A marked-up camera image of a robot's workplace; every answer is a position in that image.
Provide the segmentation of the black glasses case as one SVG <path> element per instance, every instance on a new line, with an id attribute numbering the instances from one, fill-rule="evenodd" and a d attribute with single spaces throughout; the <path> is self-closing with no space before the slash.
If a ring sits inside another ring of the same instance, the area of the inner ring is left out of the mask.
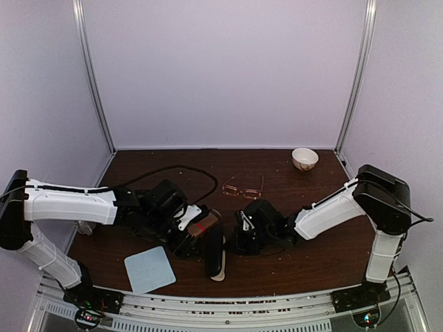
<path id="1" fill-rule="evenodd" d="M 222 282 L 226 277 L 226 251 L 224 230 L 216 225 L 204 235 L 204 256 L 206 275 L 215 282 Z"/>

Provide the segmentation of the blue cleaning cloth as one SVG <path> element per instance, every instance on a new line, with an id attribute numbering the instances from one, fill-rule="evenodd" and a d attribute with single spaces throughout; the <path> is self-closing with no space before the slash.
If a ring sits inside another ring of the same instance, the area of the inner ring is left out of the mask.
<path id="1" fill-rule="evenodd" d="M 177 281 L 162 246 L 126 257 L 124 264 L 135 295 L 150 293 Z"/>

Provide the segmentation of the tan glasses case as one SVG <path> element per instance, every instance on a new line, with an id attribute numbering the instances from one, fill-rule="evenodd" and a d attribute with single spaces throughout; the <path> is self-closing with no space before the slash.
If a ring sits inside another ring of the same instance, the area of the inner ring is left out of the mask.
<path id="1" fill-rule="evenodd" d="M 218 211 L 211 210 L 202 220 L 188 226 L 188 234 L 191 237 L 198 239 L 202 237 L 206 231 L 216 226 L 221 219 L 222 216 Z"/>

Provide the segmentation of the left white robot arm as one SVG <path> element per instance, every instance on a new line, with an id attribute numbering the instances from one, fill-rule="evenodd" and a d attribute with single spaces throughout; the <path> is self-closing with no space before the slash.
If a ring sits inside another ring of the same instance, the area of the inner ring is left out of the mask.
<path id="1" fill-rule="evenodd" d="M 69 301 L 91 308 L 102 298 L 88 268 L 50 242 L 36 220 L 118 225 L 171 243 L 207 214 L 169 180 L 151 190 L 66 187 L 30 179 L 19 169 L 1 195 L 1 248 L 26 255 L 58 281 Z"/>

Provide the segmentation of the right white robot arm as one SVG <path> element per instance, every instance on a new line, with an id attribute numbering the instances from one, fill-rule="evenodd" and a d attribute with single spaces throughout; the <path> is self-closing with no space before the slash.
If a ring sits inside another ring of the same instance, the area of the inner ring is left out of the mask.
<path id="1" fill-rule="evenodd" d="M 389 299 L 386 280 L 404 235 L 412 225 L 407 182 L 372 165 L 363 165 L 341 189 L 303 207 L 288 217 L 270 201 L 258 199 L 235 212 L 236 226 L 229 239 L 243 255 L 258 255 L 269 245 L 294 246 L 350 219 L 366 215 L 376 235 L 363 282 L 352 289 L 364 306 Z"/>

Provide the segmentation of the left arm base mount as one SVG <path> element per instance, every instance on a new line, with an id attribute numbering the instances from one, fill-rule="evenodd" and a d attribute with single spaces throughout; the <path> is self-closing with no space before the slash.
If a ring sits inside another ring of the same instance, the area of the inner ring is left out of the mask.
<path id="1" fill-rule="evenodd" d="M 80 283 L 73 288 L 65 288 L 58 282 L 64 293 L 63 300 L 73 304 L 77 311 L 74 322 L 81 331 L 91 331 L 105 318 L 106 313 L 118 314 L 124 295 L 114 290 L 105 290 L 93 285 L 89 269 L 79 263 Z"/>

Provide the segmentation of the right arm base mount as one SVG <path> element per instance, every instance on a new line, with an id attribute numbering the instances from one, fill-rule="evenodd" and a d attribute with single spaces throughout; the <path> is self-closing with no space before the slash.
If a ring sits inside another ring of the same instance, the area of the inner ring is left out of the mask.
<path id="1" fill-rule="evenodd" d="M 397 285 L 397 297 L 385 315 L 381 311 L 381 304 L 391 299 L 387 281 L 377 284 L 364 280 L 358 286 L 333 291 L 331 299 L 335 312 L 351 311 L 354 323 L 365 331 L 379 328 L 394 313 L 400 301 L 401 284 L 394 271 L 392 276 Z"/>

